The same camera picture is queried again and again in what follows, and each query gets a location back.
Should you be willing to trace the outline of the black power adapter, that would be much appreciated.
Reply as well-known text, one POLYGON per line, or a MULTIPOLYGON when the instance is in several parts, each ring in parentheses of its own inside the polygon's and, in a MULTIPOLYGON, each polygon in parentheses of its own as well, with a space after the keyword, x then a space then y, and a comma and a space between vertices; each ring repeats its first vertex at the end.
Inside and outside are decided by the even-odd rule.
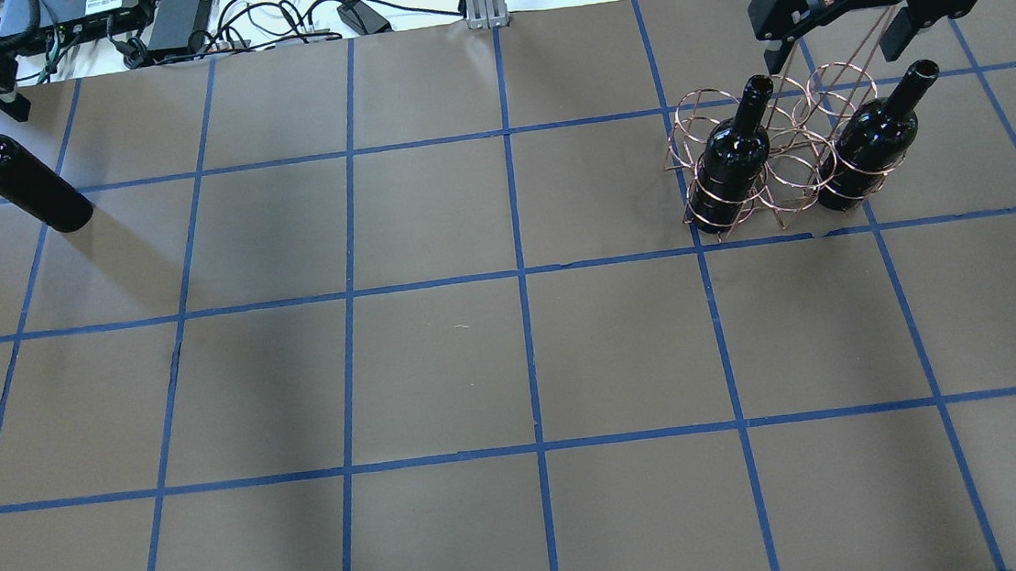
POLYGON ((212 5, 213 0, 158 0, 147 41, 148 59, 193 55, 206 39, 212 5))

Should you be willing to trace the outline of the dark glass wine bottle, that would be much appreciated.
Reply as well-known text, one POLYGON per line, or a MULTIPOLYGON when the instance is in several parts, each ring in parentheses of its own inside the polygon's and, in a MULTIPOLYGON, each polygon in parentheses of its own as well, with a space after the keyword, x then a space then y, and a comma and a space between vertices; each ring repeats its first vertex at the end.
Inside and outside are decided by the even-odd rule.
POLYGON ((0 134, 0 196, 49 229, 73 233, 93 218, 92 202, 19 141, 0 134))

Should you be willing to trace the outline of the wine bottle in basket left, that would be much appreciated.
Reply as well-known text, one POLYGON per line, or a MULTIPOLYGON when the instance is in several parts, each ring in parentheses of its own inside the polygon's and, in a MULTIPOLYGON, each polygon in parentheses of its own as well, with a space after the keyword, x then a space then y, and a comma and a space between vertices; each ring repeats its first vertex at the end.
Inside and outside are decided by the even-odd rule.
POLYGON ((706 139, 689 199, 693 224, 705 234, 731 231, 770 154, 762 117, 774 94, 773 81, 768 75, 752 75, 744 86, 733 117, 721 121, 706 139))

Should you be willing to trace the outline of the wine bottle in basket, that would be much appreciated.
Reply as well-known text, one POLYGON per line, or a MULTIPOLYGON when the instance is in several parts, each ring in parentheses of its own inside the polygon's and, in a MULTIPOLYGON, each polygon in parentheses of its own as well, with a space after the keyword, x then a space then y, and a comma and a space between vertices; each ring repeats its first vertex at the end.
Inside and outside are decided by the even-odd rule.
POLYGON ((922 58, 902 75, 894 92, 859 107, 840 132, 832 156, 818 169, 825 180, 816 195, 820 206, 850 213, 881 189, 918 136, 915 107, 939 75, 937 62, 922 58))
POLYGON ((744 86, 733 117, 721 121, 706 139, 689 199, 693 224, 705 234, 731 231, 770 154, 762 117, 774 94, 773 81, 768 75, 752 75, 744 86))

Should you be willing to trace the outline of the wine bottle in basket right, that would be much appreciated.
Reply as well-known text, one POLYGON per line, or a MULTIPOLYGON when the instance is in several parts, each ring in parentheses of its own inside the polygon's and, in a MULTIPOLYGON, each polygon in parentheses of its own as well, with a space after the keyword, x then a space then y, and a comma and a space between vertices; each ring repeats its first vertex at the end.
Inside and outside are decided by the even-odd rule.
POLYGON ((881 189, 918 136, 915 107, 939 75, 937 62, 922 58, 902 75, 894 92, 859 107, 840 132, 832 156, 818 169, 825 180, 816 195, 820 206, 850 213, 881 189))

